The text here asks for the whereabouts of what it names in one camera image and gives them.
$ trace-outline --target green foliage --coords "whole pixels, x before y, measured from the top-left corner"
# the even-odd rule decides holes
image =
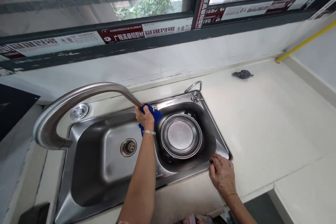
[[[132,10],[122,8],[116,11],[119,20],[142,18],[173,13],[174,8],[170,0],[139,0]]]

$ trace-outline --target faucet spout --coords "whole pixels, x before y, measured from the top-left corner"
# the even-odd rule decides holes
[[[69,148],[72,140],[60,137],[56,133],[60,119],[78,103],[91,96],[106,92],[118,92],[135,106],[142,107],[142,103],[123,85],[113,82],[90,84],[63,95],[44,110],[35,123],[33,138],[40,146],[46,149],[58,150]]]

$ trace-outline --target bracelet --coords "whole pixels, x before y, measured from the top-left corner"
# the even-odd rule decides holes
[[[154,131],[145,131],[145,130],[143,130],[142,133],[148,133],[148,134],[156,135],[156,132],[154,132]]]

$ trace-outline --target woman's right hand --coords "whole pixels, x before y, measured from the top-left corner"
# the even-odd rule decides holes
[[[136,120],[141,123],[145,130],[153,131],[154,130],[154,117],[149,111],[148,106],[143,108],[145,113],[142,113],[141,110],[135,106],[135,116]]]
[[[211,156],[210,161],[212,162],[209,166],[211,181],[224,200],[230,195],[236,195],[233,163],[216,153]]]

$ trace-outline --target stainless steel sink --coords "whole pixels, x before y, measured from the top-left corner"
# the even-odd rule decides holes
[[[215,152],[231,159],[202,94],[199,101],[192,101],[195,93],[151,103],[163,115],[154,137],[156,188],[206,170]],[[202,130],[203,143],[191,158],[173,158],[161,144],[162,124],[174,114],[192,116]],[[134,108],[76,123],[69,138],[73,144],[66,153],[56,224],[73,223],[122,204],[142,140]]]

